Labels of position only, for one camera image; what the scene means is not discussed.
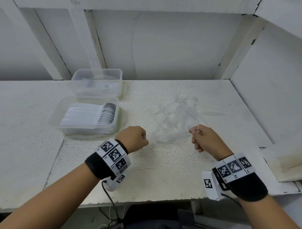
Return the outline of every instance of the plastic container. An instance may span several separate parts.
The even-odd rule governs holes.
[[[107,125],[61,125],[67,110],[72,103],[89,103],[96,105],[103,105],[104,103],[114,103],[117,108],[114,114],[114,120],[111,124]],[[49,124],[66,135],[79,135],[79,134],[112,134],[115,133],[119,126],[120,116],[120,101],[116,97],[65,97],[56,107],[53,115],[49,120]]]
[[[120,69],[79,69],[71,79],[75,96],[121,97],[123,71]]]

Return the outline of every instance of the human hand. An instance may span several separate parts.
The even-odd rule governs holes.
[[[189,133],[193,135],[192,143],[195,144],[198,152],[207,151],[217,161],[233,155],[233,152],[212,128],[199,125],[194,126],[193,129],[194,131],[190,129]]]
[[[146,131],[140,126],[129,126],[120,131],[115,136],[115,139],[124,144],[128,153],[138,151],[149,144],[149,141],[146,139]]]

